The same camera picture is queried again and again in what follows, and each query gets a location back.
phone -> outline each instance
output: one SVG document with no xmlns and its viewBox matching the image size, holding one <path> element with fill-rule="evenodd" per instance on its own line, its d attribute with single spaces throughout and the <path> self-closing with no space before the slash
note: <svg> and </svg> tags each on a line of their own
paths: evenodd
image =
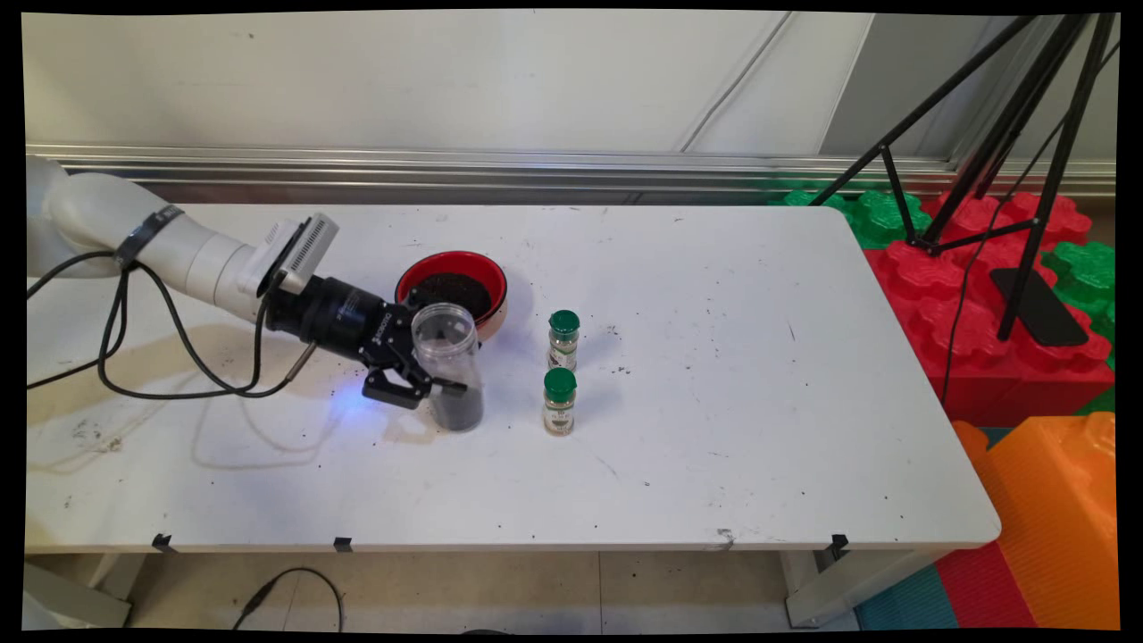
<svg viewBox="0 0 1143 643">
<path fill-rule="evenodd" d="M 991 272 L 992 281 L 1000 288 L 1006 302 L 1016 282 L 1016 272 L 1017 267 L 998 267 Z M 1036 270 L 1028 276 L 1016 315 L 1028 329 L 1028 335 L 1040 346 L 1087 344 L 1087 332 Z"/>
</svg>

black tripod leg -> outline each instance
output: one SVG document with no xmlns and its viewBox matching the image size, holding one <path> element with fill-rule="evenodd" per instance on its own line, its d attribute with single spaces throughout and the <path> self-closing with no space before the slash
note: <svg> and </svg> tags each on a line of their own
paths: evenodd
<svg viewBox="0 0 1143 643">
<path fill-rule="evenodd" d="M 935 244 L 941 240 L 941 232 L 944 226 L 949 224 L 949 219 L 952 218 L 952 214 L 957 211 L 960 207 L 960 202 L 965 200 L 965 194 L 980 177 L 981 171 L 984 169 L 985 163 L 999 148 L 1001 142 L 1005 139 L 1005 135 L 1012 129 L 1013 122 L 1016 116 L 1028 105 L 1030 98 L 1036 94 L 1039 88 L 1040 81 L 1047 74 L 1049 70 L 1056 62 L 1056 56 L 1061 51 L 1064 51 L 1071 43 L 1074 42 L 1076 35 L 1084 24 L 1087 22 L 1087 14 L 1072 14 L 1066 15 L 1056 26 L 1056 30 L 1052 32 L 1052 37 L 1048 42 L 1044 46 L 1044 49 L 1032 62 L 1031 69 L 1021 80 L 1020 85 L 1016 87 L 1016 91 L 1013 93 L 1012 98 L 1008 104 L 1005 105 L 1000 115 L 997 116 L 997 121 L 992 123 L 992 128 L 989 129 L 988 135 L 981 143 L 981 146 L 976 150 L 968 162 L 965 163 L 960 176 L 957 182 L 949 190 L 949 196 L 941 204 L 941 210 L 937 211 L 936 216 L 933 217 L 933 223 L 925 231 L 921 236 L 926 242 Z"/>
<path fill-rule="evenodd" d="M 909 112 L 909 115 L 904 118 L 901 122 L 893 127 L 880 140 L 873 144 L 868 152 L 861 155 L 860 159 L 854 161 L 848 169 L 841 172 L 841 176 L 833 179 L 828 187 L 822 190 L 813 201 L 809 202 L 812 206 L 820 206 L 825 202 L 825 199 L 833 195 L 842 185 L 849 182 L 850 178 L 857 175 L 866 164 L 870 163 L 878 154 L 881 153 L 881 147 L 892 145 L 894 140 L 901 137 L 914 122 L 921 119 L 934 105 L 941 102 L 942 98 L 948 96 L 953 89 L 957 88 L 966 78 L 972 75 L 977 67 L 984 64 L 985 61 L 992 57 L 1001 47 L 1004 47 L 1014 35 L 1020 33 L 1022 29 L 1028 26 L 1028 23 L 1032 22 L 1036 16 L 1018 16 L 1016 19 L 1012 21 L 1012 24 L 1006 26 L 1004 31 L 997 34 L 991 42 L 984 46 L 975 56 L 968 59 L 956 73 L 949 77 L 940 87 L 936 88 L 933 94 L 925 98 L 921 104 L 917 105 L 913 111 Z"/>
<path fill-rule="evenodd" d="M 1087 108 L 1087 101 L 1092 96 L 1095 77 L 1100 72 L 1100 58 L 1103 56 L 1103 50 L 1108 47 L 1108 39 L 1111 37 L 1111 25 L 1114 19 L 1116 14 L 1100 14 L 1100 19 L 1095 24 L 1095 32 L 1092 34 L 1092 45 L 1087 48 L 1087 57 L 1084 58 L 1084 67 L 1080 71 L 1079 80 L 1076 82 L 1076 93 L 1072 95 L 1071 106 L 1068 108 L 1068 118 L 1064 120 L 1064 128 L 1060 134 L 1060 143 L 1052 154 L 1052 166 L 1048 168 L 1048 175 L 1044 180 L 1040 204 L 1036 209 L 1036 225 L 1032 226 L 1028 234 L 1028 243 L 1024 244 L 1024 254 L 1020 258 L 1020 268 L 1016 272 L 1012 295 L 1008 297 L 1008 303 L 1004 308 L 1004 316 L 1000 319 L 1000 331 L 997 333 L 997 338 L 1002 341 L 1007 341 L 1012 336 L 1016 311 L 1020 310 L 1020 302 L 1024 296 L 1024 288 L 1028 286 L 1028 278 L 1032 272 L 1036 254 L 1040 249 L 1044 230 L 1048 225 L 1052 206 L 1055 204 L 1056 192 L 1058 192 L 1060 182 L 1064 176 L 1068 156 L 1071 155 L 1072 145 L 1076 143 L 1076 134 L 1079 132 L 1079 124 L 1084 120 L 1084 111 Z"/>
<path fill-rule="evenodd" d="M 893 162 L 888 145 L 881 147 L 881 159 L 885 161 L 885 171 L 889 175 L 889 184 L 893 185 L 893 195 L 897 199 L 897 209 L 901 210 L 901 223 L 905 226 L 905 242 L 912 246 L 917 242 L 917 231 L 913 230 L 913 217 L 909 216 L 909 203 L 905 202 L 905 192 L 901 188 L 901 177 L 897 176 L 897 166 Z"/>
<path fill-rule="evenodd" d="M 992 182 L 996 180 L 997 174 L 1000 172 L 1000 168 L 1004 166 L 1004 161 L 1008 158 L 1008 153 L 1012 152 L 1013 146 L 1015 146 L 1016 139 L 1020 138 L 1020 135 L 1024 131 L 1024 126 L 1028 124 L 1028 120 L 1032 118 L 1032 113 L 1036 112 L 1037 105 L 1039 105 L 1040 101 L 1044 98 L 1044 93 L 1048 90 L 1052 81 L 1056 78 L 1056 73 L 1060 72 L 1060 67 L 1063 66 L 1064 61 L 1068 58 L 1072 47 L 1079 39 L 1080 31 L 1081 30 L 1076 30 L 1071 41 L 1068 42 L 1068 45 L 1056 55 L 1056 59 L 1053 62 L 1052 67 L 1045 73 L 1044 78 L 1040 79 L 1040 83 L 1036 88 L 1036 91 L 1032 93 L 1032 96 L 1029 97 L 1024 107 L 1016 115 L 1012 123 L 1012 128 L 1009 128 L 1004 143 L 1000 145 L 999 153 L 997 153 L 992 159 L 992 163 L 989 164 L 984 176 L 981 177 L 980 183 L 976 184 L 976 193 L 974 194 L 975 198 L 983 199 L 984 194 L 989 192 L 989 187 L 992 186 Z"/>
</svg>

table leg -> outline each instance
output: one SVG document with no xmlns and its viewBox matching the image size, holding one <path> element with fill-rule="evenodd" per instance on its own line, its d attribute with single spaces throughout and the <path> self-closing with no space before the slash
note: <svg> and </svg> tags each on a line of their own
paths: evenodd
<svg viewBox="0 0 1143 643">
<path fill-rule="evenodd" d="M 820 627 L 948 554 L 948 550 L 849 550 L 817 572 L 813 552 L 783 552 L 790 627 Z"/>
<path fill-rule="evenodd" d="M 122 627 L 127 598 L 145 554 L 104 554 L 90 579 L 81 582 L 24 563 L 24 592 L 58 617 L 83 627 Z"/>
</svg>

jar label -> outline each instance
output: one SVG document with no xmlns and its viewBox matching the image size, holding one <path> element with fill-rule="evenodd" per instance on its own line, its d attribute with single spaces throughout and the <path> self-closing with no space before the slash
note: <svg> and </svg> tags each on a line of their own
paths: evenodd
<svg viewBox="0 0 1143 643">
<path fill-rule="evenodd" d="M 544 407 L 544 426 L 553 434 L 567 435 L 572 433 L 574 420 L 575 417 L 570 408 L 560 410 Z"/>
<path fill-rule="evenodd" d="M 547 352 L 547 369 L 567 369 L 575 371 L 575 352 L 560 353 L 554 348 Z"/>
</svg>

spice jar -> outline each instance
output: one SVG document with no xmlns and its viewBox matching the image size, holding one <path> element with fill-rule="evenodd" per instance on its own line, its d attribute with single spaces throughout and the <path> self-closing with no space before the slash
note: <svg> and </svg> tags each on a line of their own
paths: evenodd
<svg viewBox="0 0 1143 643">
<path fill-rule="evenodd" d="M 572 433 L 575 425 L 575 373 L 552 369 L 544 376 L 544 428 L 557 436 Z"/>
<path fill-rule="evenodd" d="M 580 316 L 570 310 L 557 310 L 547 318 L 547 368 L 575 371 L 575 351 L 580 344 Z"/>
</svg>

